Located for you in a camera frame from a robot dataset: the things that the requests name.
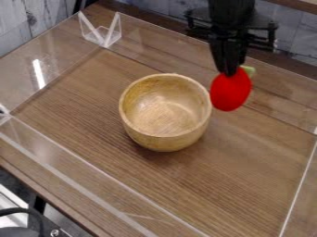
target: bowl rim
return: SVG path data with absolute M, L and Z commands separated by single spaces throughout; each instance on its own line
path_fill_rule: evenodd
M 129 118 L 126 117 L 126 113 L 125 113 L 125 109 L 124 109 L 124 104 L 125 104 L 125 99 L 126 99 L 126 94 L 128 92 L 132 90 L 132 88 L 138 84 L 141 83 L 142 81 L 148 81 L 148 80 L 152 80 L 153 78 L 156 78 L 157 76 L 165 76 L 165 77 L 178 77 L 186 81 L 189 81 L 190 83 L 196 84 L 197 87 L 202 90 L 204 92 L 204 95 L 208 99 L 208 103 L 209 103 L 209 108 L 208 108 L 208 113 L 206 115 L 204 116 L 202 120 L 200 121 L 200 123 L 192 128 L 192 129 L 188 129 L 174 135 L 162 135 L 162 136 L 157 136 L 156 134 L 152 134 L 149 132 L 145 132 L 145 131 L 141 131 L 136 126 L 134 124 L 130 122 Z M 213 109 L 213 105 L 212 105 L 212 102 L 211 102 L 211 98 L 209 98 L 209 91 L 208 89 L 204 87 L 204 85 L 196 81 L 194 79 L 192 79 L 190 77 L 186 77 L 184 75 L 180 75 L 177 73 L 158 73 L 158 74 L 152 74 L 149 76 L 145 76 L 142 77 L 141 79 L 136 80 L 125 89 L 125 92 L 122 93 L 122 96 L 121 96 L 121 100 L 120 100 L 120 114 L 121 114 L 121 117 L 122 117 L 122 120 L 125 121 L 126 125 L 130 127 L 130 129 L 133 129 L 134 131 L 137 131 L 138 133 L 146 135 L 146 136 L 150 136 L 150 137 L 157 137 L 157 138 L 174 138 L 174 137 L 180 137 L 185 134 L 189 134 L 192 133 L 193 131 L 196 131 L 197 129 L 200 129 L 205 123 L 209 121 L 209 118 L 211 118 L 211 115 L 212 115 L 212 109 Z

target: wooden bowl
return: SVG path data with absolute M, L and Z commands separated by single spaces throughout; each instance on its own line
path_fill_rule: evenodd
M 209 92 L 185 76 L 152 75 L 126 88 L 120 112 L 132 139 L 150 150 L 173 152 L 197 142 L 206 131 Z

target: wooden table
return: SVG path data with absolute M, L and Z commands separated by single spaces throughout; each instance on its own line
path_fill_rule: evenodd
M 86 14 L 94 25 L 114 16 L 101 4 Z M 313 199 L 300 193 L 289 210 L 316 156 L 316 81 L 249 58 L 259 75 L 247 106 L 215 110 L 188 149 L 148 151 L 120 118 L 126 86 L 177 72 L 209 87 L 217 70 L 206 43 L 125 15 L 122 22 L 110 50 L 85 41 L 74 17 L 0 60 L 0 102 L 14 116 L 0 128 L 2 166 L 98 236 L 308 236 Z M 29 99 L 38 58 L 46 79 L 59 78 Z
M 317 14 L 317 1 L 316 0 L 267 0 L 275 4 L 288 6 L 293 9 Z

